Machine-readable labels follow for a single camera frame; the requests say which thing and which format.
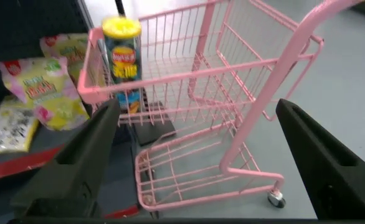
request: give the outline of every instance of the pink metal frame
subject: pink metal frame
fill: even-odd
[[[275,115],[269,116],[265,108],[295,65],[306,62],[285,95],[286,98],[292,94],[317,58],[323,39],[312,34],[314,29],[330,16],[359,1],[324,1],[298,24],[261,0],[248,0],[248,6],[292,32],[281,54],[272,58],[265,58],[234,27],[231,15],[236,10],[235,1],[211,0],[142,17],[144,79],[122,85],[98,84],[100,78],[110,80],[110,73],[97,42],[103,38],[102,31],[100,28],[92,29],[78,83],[78,91],[83,100],[96,105],[116,91],[124,91],[126,94],[132,88],[145,88],[148,99],[162,101],[164,108],[152,108],[135,114],[128,111],[121,115],[119,123],[143,124],[166,119],[176,124],[181,121],[184,123],[184,128],[165,134],[137,155],[135,166],[140,204],[149,211],[155,211],[259,192],[278,194],[283,185],[283,176],[261,171],[246,146],[245,138],[261,114],[269,120],[275,119]],[[199,12],[204,13],[202,21],[198,17]],[[186,15],[189,19],[184,24]],[[170,21],[171,35],[167,36],[166,23]],[[190,22],[194,24],[192,31],[188,29]],[[195,28],[197,24],[201,25],[199,31]],[[236,45],[229,46],[230,38]],[[317,48],[315,52],[308,53],[311,43],[316,44]],[[193,44],[196,44],[196,49],[191,54]],[[209,54],[211,50],[207,49],[213,49],[214,54]],[[238,52],[238,55],[246,54],[250,58],[254,57],[254,60],[235,63],[231,58],[235,57],[236,49],[243,49],[243,53]],[[166,138],[173,134],[177,134],[178,138]],[[187,172],[176,169],[176,163],[181,160],[193,161],[199,154],[208,151],[216,153],[220,147],[228,149],[220,156],[219,164]],[[168,169],[168,175],[155,179],[151,171],[156,170],[157,173],[162,169]],[[149,180],[142,178],[144,172],[149,175]],[[272,180],[273,183],[254,184],[260,183],[259,179]],[[199,192],[201,189],[236,180],[244,180],[245,183],[237,184],[235,189],[228,192],[186,196],[189,192]]]

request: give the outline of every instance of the gray floor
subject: gray floor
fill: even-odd
[[[130,17],[199,2],[198,0],[124,1]],[[271,5],[299,21],[316,1],[268,0]],[[113,0],[86,0],[93,23],[116,13]],[[261,20],[256,26],[265,26]],[[343,11],[316,30],[325,38],[325,47],[292,97],[314,119],[365,160],[365,17]],[[285,176],[283,187],[287,206],[271,207],[265,195],[242,197],[201,206],[163,212],[164,217],[242,217],[242,218],[314,218],[290,150],[278,121],[260,119],[247,139],[262,170]]]

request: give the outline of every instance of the yellow snack bag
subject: yellow snack bag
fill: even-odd
[[[87,34],[59,34],[40,39],[41,51],[45,57],[67,58],[68,72],[75,86],[83,67],[87,39]]]
[[[6,96],[0,104],[0,153],[28,152],[38,125],[32,110]]]
[[[6,88],[48,129],[70,130],[89,119],[65,57],[0,62],[0,71]]]

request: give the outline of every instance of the cart wheel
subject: cart wheel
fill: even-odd
[[[159,219],[159,212],[158,211],[150,212],[149,214],[151,214],[152,219]]]
[[[283,198],[283,195],[281,192],[278,194],[274,194],[272,192],[269,192],[268,195],[268,201],[277,208],[283,208],[287,204],[285,199]]]
[[[154,200],[152,195],[144,195],[143,196],[143,202],[145,205],[153,205],[154,204]]]

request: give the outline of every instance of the caster wheel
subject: caster wheel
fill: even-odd
[[[283,208],[287,204],[287,202],[285,201],[285,199],[282,196],[282,193],[280,193],[280,192],[277,195],[275,195],[271,192],[268,193],[267,199],[274,207],[277,207],[277,208]]]
[[[150,212],[149,213],[152,217],[152,219],[159,219],[159,212],[155,211],[155,212]]]

